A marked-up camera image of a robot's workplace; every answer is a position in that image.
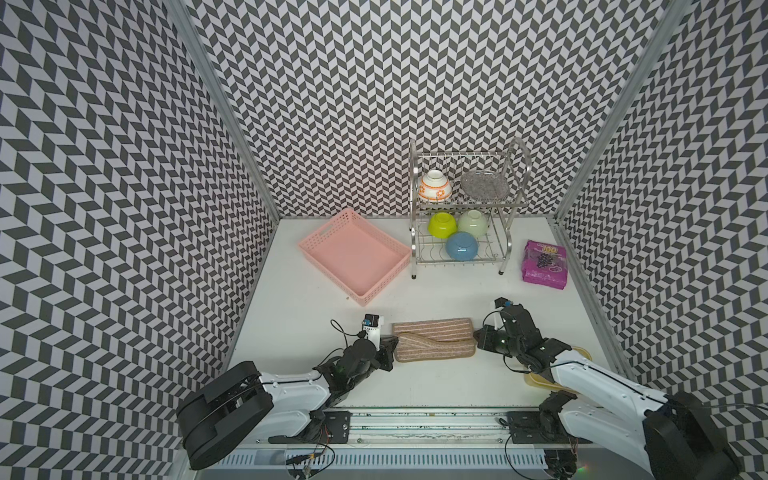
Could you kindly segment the striped brown square dishcloth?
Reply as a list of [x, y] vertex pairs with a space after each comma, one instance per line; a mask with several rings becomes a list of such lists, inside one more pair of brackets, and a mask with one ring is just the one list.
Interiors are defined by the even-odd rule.
[[394, 358], [400, 363], [472, 357], [476, 352], [473, 323], [469, 318], [397, 323]]

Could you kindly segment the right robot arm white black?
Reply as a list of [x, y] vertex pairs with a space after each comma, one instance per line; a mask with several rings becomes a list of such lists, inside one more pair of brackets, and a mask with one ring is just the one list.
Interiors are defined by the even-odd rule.
[[571, 345], [545, 337], [530, 312], [495, 301], [498, 326], [483, 324], [478, 349], [512, 358], [519, 373], [555, 385], [538, 412], [508, 413], [514, 442], [586, 440], [631, 461], [656, 479], [735, 479], [742, 462], [709, 410], [692, 394], [667, 394], [605, 369]]

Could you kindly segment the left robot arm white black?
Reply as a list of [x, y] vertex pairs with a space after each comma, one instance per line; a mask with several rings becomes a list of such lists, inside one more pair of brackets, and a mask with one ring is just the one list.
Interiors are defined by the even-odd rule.
[[176, 409], [190, 467], [208, 468], [248, 438], [277, 444], [343, 441], [326, 411], [372, 373], [392, 370], [398, 342], [386, 336], [374, 343], [360, 332], [341, 355], [304, 374], [262, 373], [252, 361], [235, 365]]

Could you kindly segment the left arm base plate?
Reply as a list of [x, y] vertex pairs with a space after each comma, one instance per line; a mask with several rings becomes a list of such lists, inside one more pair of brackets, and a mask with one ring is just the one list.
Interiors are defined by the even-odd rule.
[[273, 435], [270, 444], [346, 444], [349, 440], [352, 413], [321, 411], [308, 413], [308, 423], [293, 436]]

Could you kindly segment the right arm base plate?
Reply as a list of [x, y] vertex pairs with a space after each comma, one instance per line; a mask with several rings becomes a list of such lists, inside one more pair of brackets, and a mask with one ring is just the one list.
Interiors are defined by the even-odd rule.
[[590, 444], [588, 440], [569, 435], [554, 414], [515, 410], [506, 413], [505, 421], [514, 444], [570, 444], [576, 440]]

